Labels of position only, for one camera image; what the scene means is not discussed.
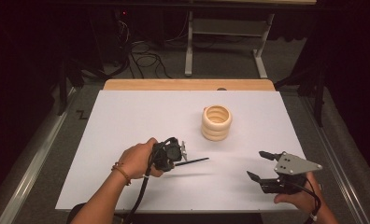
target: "camera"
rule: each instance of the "camera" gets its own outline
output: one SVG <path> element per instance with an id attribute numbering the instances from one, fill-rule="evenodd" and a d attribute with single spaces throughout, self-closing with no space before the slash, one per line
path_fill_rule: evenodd
<path id="1" fill-rule="evenodd" d="M 157 170 L 168 172 L 174 168 L 174 161 L 186 160 L 185 144 L 181 146 L 177 138 L 171 137 L 161 143 L 156 143 L 152 148 L 152 160 Z"/>

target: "wooden table edge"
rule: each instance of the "wooden table edge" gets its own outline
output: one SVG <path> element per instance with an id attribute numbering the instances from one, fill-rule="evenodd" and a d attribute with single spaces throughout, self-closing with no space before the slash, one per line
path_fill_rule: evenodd
<path id="1" fill-rule="evenodd" d="M 110 79 L 104 91 L 275 91 L 269 79 Z"/>

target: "hand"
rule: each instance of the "hand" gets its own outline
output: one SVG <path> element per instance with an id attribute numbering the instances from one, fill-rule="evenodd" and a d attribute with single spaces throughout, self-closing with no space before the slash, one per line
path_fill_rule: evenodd
<path id="1" fill-rule="evenodd" d="M 126 149 L 119 159 L 119 166 L 129 175 L 131 179 L 142 178 L 147 171 L 149 155 L 152 151 L 153 144 L 157 143 L 155 138 L 151 138 L 145 144 L 137 144 Z M 156 170 L 152 165 L 150 174 L 159 177 L 163 171 Z"/>
<path id="2" fill-rule="evenodd" d="M 325 205 L 325 201 L 322 198 L 319 183 L 317 182 L 313 173 L 308 172 L 306 174 L 306 178 L 310 181 L 316 195 L 320 198 L 321 206 Z M 305 187 L 312 191 L 312 188 L 310 187 L 308 182 L 306 182 Z M 291 203 L 295 205 L 299 210 L 304 211 L 308 214 L 310 214 L 315 208 L 314 198 L 310 194 L 304 192 L 303 190 L 298 193 L 292 194 L 292 195 L 278 194 L 276 195 L 274 202 L 275 203 Z"/>

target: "table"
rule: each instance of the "table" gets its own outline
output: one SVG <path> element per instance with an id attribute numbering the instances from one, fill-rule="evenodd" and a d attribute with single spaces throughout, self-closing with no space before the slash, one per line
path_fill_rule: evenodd
<path id="1" fill-rule="evenodd" d="M 216 91 L 222 88 L 228 91 Z M 230 134 L 221 142 L 208 141 L 200 133 L 199 115 L 203 105 L 212 101 L 226 104 L 234 114 Z M 185 141 L 189 160 L 210 160 L 152 178 L 137 212 L 244 214 L 295 209 L 290 204 L 273 204 L 274 195 L 263 194 L 246 174 L 249 169 L 263 178 L 277 177 L 273 171 L 276 164 L 272 162 L 269 167 L 266 159 L 259 157 L 259 150 L 285 150 L 305 157 L 281 96 L 266 79 L 107 81 L 95 102 L 56 209 L 70 210 L 86 202 L 121 151 L 152 134 L 159 141 L 171 135 Z M 141 183 L 135 180 L 125 188 L 117 213 L 133 207 Z"/>

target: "gray carpet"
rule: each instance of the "gray carpet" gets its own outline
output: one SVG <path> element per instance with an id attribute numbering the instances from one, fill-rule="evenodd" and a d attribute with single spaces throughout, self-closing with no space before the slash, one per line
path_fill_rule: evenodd
<path id="1" fill-rule="evenodd" d="M 207 42 L 197 43 L 200 47 L 194 51 L 192 78 L 258 78 L 255 64 L 250 58 L 249 45 L 255 44 L 253 39 L 233 39 L 230 44 L 220 42 L 212 47 Z M 282 40 L 268 41 L 263 52 L 263 61 L 267 75 L 271 80 L 278 81 L 290 74 L 304 41 L 292 41 L 287 43 Z M 147 46 L 140 45 L 134 51 L 143 51 Z M 174 78 L 184 78 L 185 46 L 166 46 L 165 49 L 151 47 L 149 52 L 160 55 L 166 72 Z M 139 61 L 144 65 L 153 63 L 152 58 Z M 141 78 L 134 62 L 131 64 L 132 71 L 127 69 L 117 78 Z M 107 65 L 107 73 L 115 68 Z M 156 69 L 156 63 L 142 68 L 146 78 L 164 78 L 164 70 L 161 66 Z M 21 211 L 17 215 L 15 223 L 65 223 L 67 213 L 54 210 L 61 187 L 75 156 L 78 143 L 86 127 L 87 120 L 79 119 L 78 110 L 84 111 L 84 117 L 88 117 L 93 109 L 97 93 L 103 88 L 104 83 L 99 80 L 86 79 L 86 85 L 77 90 L 74 103 L 68 108 L 68 115 L 59 131 L 50 154 L 47 157 L 38 179 L 30 194 L 26 198 Z M 296 94 L 294 87 L 280 90 L 285 106 L 292 120 L 292 124 L 304 149 L 306 157 L 324 166 L 324 170 L 316 173 L 317 179 L 324 186 L 324 196 L 341 223 L 367 223 L 360 222 L 349 206 L 349 200 L 345 198 L 343 188 L 338 185 L 336 167 L 331 164 L 329 154 L 326 152 L 326 143 L 321 140 L 321 131 L 326 134 L 330 147 L 334 149 L 341 168 L 346 171 L 346 178 L 353 187 L 357 199 L 362 205 L 370 223 L 370 170 L 349 135 L 346 125 L 338 115 L 334 102 L 329 92 L 324 95 L 323 124 L 322 129 L 316 128 L 310 117 L 307 102 L 312 99 L 302 98 Z M 17 187 L 27 164 L 32 159 L 36 150 L 28 147 L 14 165 L 10 174 L 0 189 L 0 215 L 5 209 L 14 189 Z M 300 212 L 290 213 L 265 213 L 262 214 L 263 223 L 303 223 L 306 216 Z"/>

